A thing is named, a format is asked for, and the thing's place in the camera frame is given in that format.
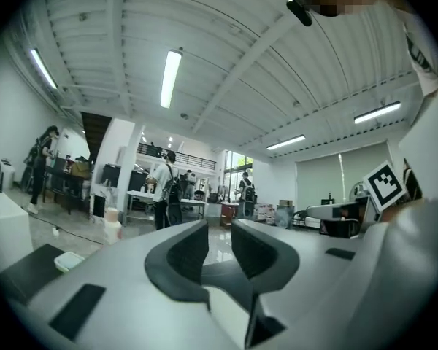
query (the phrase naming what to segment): trash bin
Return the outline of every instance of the trash bin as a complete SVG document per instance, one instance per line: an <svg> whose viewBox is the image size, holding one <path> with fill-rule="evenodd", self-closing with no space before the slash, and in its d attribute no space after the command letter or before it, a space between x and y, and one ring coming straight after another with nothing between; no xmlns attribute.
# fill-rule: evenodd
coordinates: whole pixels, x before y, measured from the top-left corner
<svg viewBox="0 0 438 350"><path fill-rule="evenodd" d="M1 172L3 173L3 185L1 189L11 190L13 188L16 170L6 158L1 159Z"/></svg>

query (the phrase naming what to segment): bottle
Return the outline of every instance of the bottle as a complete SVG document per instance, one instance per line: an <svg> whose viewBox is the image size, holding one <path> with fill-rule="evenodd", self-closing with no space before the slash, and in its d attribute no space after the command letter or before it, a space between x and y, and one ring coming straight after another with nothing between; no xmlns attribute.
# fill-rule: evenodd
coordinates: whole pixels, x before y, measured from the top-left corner
<svg viewBox="0 0 438 350"><path fill-rule="evenodd" d="M118 210L109 207L104 217L104 235L107 245L115 244L122 239L122 225L118 221Z"/></svg>

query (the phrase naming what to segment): railing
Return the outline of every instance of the railing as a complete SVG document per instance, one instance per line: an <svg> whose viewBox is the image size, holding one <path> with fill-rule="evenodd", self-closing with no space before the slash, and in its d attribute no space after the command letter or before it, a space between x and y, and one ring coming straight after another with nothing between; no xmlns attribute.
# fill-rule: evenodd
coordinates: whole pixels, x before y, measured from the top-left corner
<svg viewBox="0 0 438 350"><path fill-rule="evenodd" d="M162 158L164 155L170 152L170 150L139 143L137 152L142 155L150 155L151 157ZM175 152L175 155L176 155L176 161L175 161L176 163L184 163L186 165L192 165L192 166L215 170L216 162L213 160L207 160L205 158L195 157L193 155L186 155L177 152Z"/></svg>

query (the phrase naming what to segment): staircase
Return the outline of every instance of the staircase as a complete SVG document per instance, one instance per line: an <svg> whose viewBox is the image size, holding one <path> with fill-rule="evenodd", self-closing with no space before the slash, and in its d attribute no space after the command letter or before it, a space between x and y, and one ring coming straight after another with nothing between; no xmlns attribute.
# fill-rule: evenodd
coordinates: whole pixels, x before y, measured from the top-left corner
<svg viewBox="0 0 438 350"><path fill-rule="evenodd" d="M90 152L89 161L94 162L112 118L84 112L81 113L81 116Z"/></svg>

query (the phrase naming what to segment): chair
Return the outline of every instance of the chair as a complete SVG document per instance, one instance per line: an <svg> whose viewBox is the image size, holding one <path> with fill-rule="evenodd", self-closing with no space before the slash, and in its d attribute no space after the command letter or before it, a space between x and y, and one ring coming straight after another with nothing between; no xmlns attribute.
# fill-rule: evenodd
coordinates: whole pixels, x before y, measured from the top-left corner
<svg viewBox="0 0 438 350"><path fill-rule="evenodd" d="M305 227L305 218L307 217L307 210L300 210L293 213L292 225L294 228Z"/></svg>
<svg viewBox="0 0 438 350"><path fill-rule="evenodd" d="M203 190L196 190L194 199L204 201L204 191Z"/></svg>

